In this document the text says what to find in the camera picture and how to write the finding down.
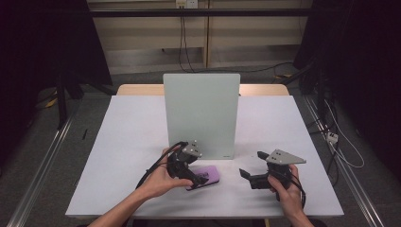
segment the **black cable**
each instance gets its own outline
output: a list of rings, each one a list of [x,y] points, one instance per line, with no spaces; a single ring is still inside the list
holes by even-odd
[[[185,28],[185,19],[183,17],[182,17],[182,24],[183,24],[183,43],[185,44],[186,60],[188,61],[189,68],[191,68],[192,72],[195,73],[195,70],[192,68],[191,61],[189,60],[188,48],[186,47],[186,28]]]
[[[206,70],[195,71],[194,68],[191,65],[191,61],[189,60],[188,48],[187,48],[187,45],[186,45],[186,32],[185,31],[186,31],[185,19],[183,17],[181,17],[181,40],[180,40],[180,50],[179,50],[179,64],[180,64],[181,69],[185,73],[206,73],[206,72],[257,73],[257,72],[263,72],[263,71],[270,70],[270,69],[273,69],[274,72],[275,72],[275,68],[277,66],[284,65],[284,64],[292,64],[292,62],[282,62],[282,63],[275,64],[274,66],[271,66],[271,67],[267,67],[267,68],[263,68],[263,69],[257,69],[257,70],[250,70],[250,71],[229,70],[229,69],[206,69]],[[184,48],[185,48],[186,59],[188,61],[189,68],[191,69],[191,71],[185,70],[183,68],[183,64],[181,62],[181,51],[183,49],[183,43],[184,43]]]
[[[151,167],[150,169],[147,170],[147,172],[145,173],[145,175],[141,178],[141,180],[139,181],[138,185],[136,185],[135,189],[140,187],[142,185],[142,183],[144,183],[144,181],[147,179],[147,177],[154,171],[154,169],[156,169],[157,167],[159,167],[159,163],[160,161],[163,160],[164,157],[166,157],[166,155],[168,155],[171,151],[175,152],[175,150],[173,150],[174,148],[176,148],[177,146],[186,146],[188,145],[188,143],[186,142],[178,142],[177,144],[171,146]]]
[[[181,50],[182,50],[182,49],[183,49],[183,17],[181,17],[181,39],[180,39],[180,51],[179,51],[179,54],[178,54],[178,62],[179,62],[179,64],[180,64],[181,69],[182,69],[185,73],[194,73],[194,72],[186,71],[186,70],[183,68],[183,64],[181,63]]]
[[[287,177],[286,175],[284,175],[284,174],[282,174],[282,173],[279,173],[279,172],[277,172],[277,171],[269,170],[268,172],[269,172],[269,173],[270,173],[270,172],[273,172],[274,174],[278,174],[278,175],[280,175],[281,177],[283,177],[283,178],[289,180],[289,181],[290,181],[291,183],[293,183],[296,187],[298,187],[298,189],[301,191],[301,205],[302,205],[302,208],[304,209],[305,203],[306,203],[306,192],[305,192],[304,189],[302,188],[300,180],[299,180],[297,177],[295,177],[292,173],[291,173],[291,175],[292,175],[293,177],[295,177],[295,179],[297,179],[297,181],[298,181],[297,183],[296,183],[294,180],[292,180],[292,179],[290,179],[289,177]]]

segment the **metal rail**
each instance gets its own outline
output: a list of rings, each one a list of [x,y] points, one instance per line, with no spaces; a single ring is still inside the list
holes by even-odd
[[[92,17],[300,17],[333,16],[338,9],[43,9],[37,13],[54,16]]]
[[[67,121],[62,126],[60,130],[58,130],[55,134],[53,142],[51,143],[47,153],[44,156],[44,159],[41,165],[36,172],[35,177],[33,178],[32,182],[30,183],[29,187],[26,190],[23,198],[20,200],[17,208],[15,209],[12,217],[9,221],[7,227],[23,227],[26,223],[27,217],[32,210],[32,207],[41,192],[41,189],[44,185],[44,181],[54,160],[56,159],[57,153],[61,148],[61,144],[70,129],[72,119],[78,111],[78,107],[80,104],[80,100],[77,101],[73,107],[73,111],[71,112],[70,116],[67,118]]]
[[[322,122],[318,120],[319,117],[315,111],[315,109],[317,108],[316,104],[310,97],[304,96],[304,98],[305,98],[306,106],[309,109],[314,120],[316,120],[319,129],[323,130],[324,126],[323,126]],[[335,152],[333,146],[331,144],[328,144],[328,145],[330,147],[330,152],[333,154]],[[384,227],[385,224],[384,224],[382,218],[378,214],[378,212],[375,208],[375,205],[373,204],[372,200],[369,198],[369,195],[363,188],[362,184],[360,184],[359,180],[357,179],[357,176],[355,175],[353,169],[350,166],[348,166],[347,164],[345,164],[342,161],[342,159],[339,158],[338,155],[336,155],[336,161],[339,163],[339,170],[341,171],[342,176],[344,177],[351,192],[353,193],[361,212],[363,213],[363,215],[365,216],[366,220],[369,223],[369,226]]]

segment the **wire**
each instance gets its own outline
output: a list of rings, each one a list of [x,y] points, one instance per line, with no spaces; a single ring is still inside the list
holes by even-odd
[[[147,179],[147,177],[154,171],[154,169],[156,169],[157,167],[159,167],[162,164],[159,164],[160,161],[163,160],[164,157],[166,157],[166,155],[168,155],[171,152],[175,152],[175,150],[173,150],[174,148],[176,148],[177,146],[186,146],[188,145],[188,143],[186,142],[178,142],[177,144],[171,146],[151,167],[150,169],[147,170],[147,172],[145,173],[145,175],[141,178],[141,180],[139,181],[138,185],[136,185],[136,188],[140,187],[142,185],[142,183],[144,183],[144,181]]]
[[[186,32],[185,31],[186,31],[185,19],[183,17],[181,17],[181,40],[180,40],[180,51],[179,51],[179,64],[180,64],[181,69],[185,73],[205,73],[205,72],[257,73],[257,72],[263,72],[263,71],[267,71],[267,70],[273,69],[274,70],[274,75],[275,75],[275,68],[277,66],[284,65],[284,64],[292,64],[291,61],[286,61],[286,62],[275,64],[274,66],[270,66],[270,67],[267,67],[267,68],[249,70],[249,71],[248,70],[229,70],[229,69],[206,69],[206,70],[195,71],[194,68],[191,65],[191,61],[189,60],[188,48],[187,48],[187,45],[186,45]],[[184,43],[184,48],[185,48],[186,59],[188,61],[189,68],[191,69],[191,71],[188,71],[188,70],[184,69],[183,68],[183,63],[181,62],[181,51],[183,49],[183,43]]]
[[[330,108],[330,105],[327,103],[326,100],[325,100],[324,102],[325,102],[325,104],[327,105],[328,110],[330,111],[331,115],[333,116],[333,120],[334,120],[334,123],[335,123],[336,126],[337,126],[337,129],[339,130],[339,132],[341,133],[341,135],[345,138],[345,140],[346,140],[346,141],[354,148],[354,150],[357,152],[357,155],[359,155],[360,160],[362,161],[362,164],[361,164],[360,166],[356,166],[356,165],[353,165],[353,164],[349,163],[349,162],[345,159],[345,157],[342,156],[342,155],[334,148],[334,146],[333,146],[333,144],[332,144],[331,142],[328,142],[328,143],[331,145],[332,149],[339,155],[339,157],[342,159],[342,161],[344,161],[348,166],[352,166],[352,167],[355,167],[355,168],[362,168],[362,167],[364,167],[364,166],[365,166],[365,160],[363,159],[362,155],[361,155],[360,152],[357,150],[357,148],[354,146],[354,144],[351,143],[351,141],[347,138],[347,136],[345,136],[345,134],[344,134],[344,133],[342,132],[342,130],[340,129],[340,126],[339,126],[339,124],[337,123],[336,117],[334,116],[333,111],[332,111],[331,108]]]
[[[180,67],[185,73],[195,73],[195,70],[192,68],[191,61],[189,60],[189,56],[188,56],[188,48],[186,46],[186,33],[185,33],[185,31],[186,31],[186,29],[185,29],[185,19],[183,17],[181,17],[181,40],[180,40],[180,54],[179,54]],[[183,69],[183,65],[181,63],[181,50],[183,48],[183,43],[184,43],[184,46],[185,46],[186,59],[188,61],[189,68],[191,69],[191,71],[187,71],[187,70]]]
[[[302,188],[300,180],[299,180],[297,177],[295,177],[294,174],[291,173],[291,175],[298,181],[297,183],[296,183],[294,180],[290,179],[289,177],[287,177],[286,175],[284,175],[284,174],[282,174],[282,173],[280,173],[280,172],[277,172],[277,171],[274,171],[274,170],[268,170],[268,172],[269,172],[269,173],[270,173],[270,172],[273,172],[274,174],[278,174],[278,175],[280,175],[281,177],[284,177],[285,179],[289,180],[289,181],[290,181],[291,183],[293,183],[296,187],[298,187],[298,189],[301,191],[301,204],[302,204],[302,208],[305,207],[305,203],[306,203],[306,192],[305,192],[304,189]]]

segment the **black curtain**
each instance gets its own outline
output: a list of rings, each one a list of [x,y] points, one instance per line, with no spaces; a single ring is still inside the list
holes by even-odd
[[[92,17],[68,10],[89,11],[85,0],[0,2],[0,162],[24,134],[37,94],[60,73],[71,83],[112,84]]]

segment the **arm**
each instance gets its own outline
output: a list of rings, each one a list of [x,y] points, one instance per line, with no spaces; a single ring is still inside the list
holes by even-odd
[[[166,164],[160,165],[138,189],[89,226],[121,226],[145,201],[162,196],[171,188],[191,185],[192,182],[187,179],[172,179],[168,175]]]
[[[291,173],[299,179],[298,168],[295,165],[289,165]],[[291,222],[294,227],[309,227],[313,226],[312,223],[307,218],[306,214],[301,205],[301,192],[294,184],[291,184],[289,189],[285,189],[281,183],[269,175],[268,181],[274,188],[273,192],[278,192],[280,195],[280,203],[283,208],[284,215]]]

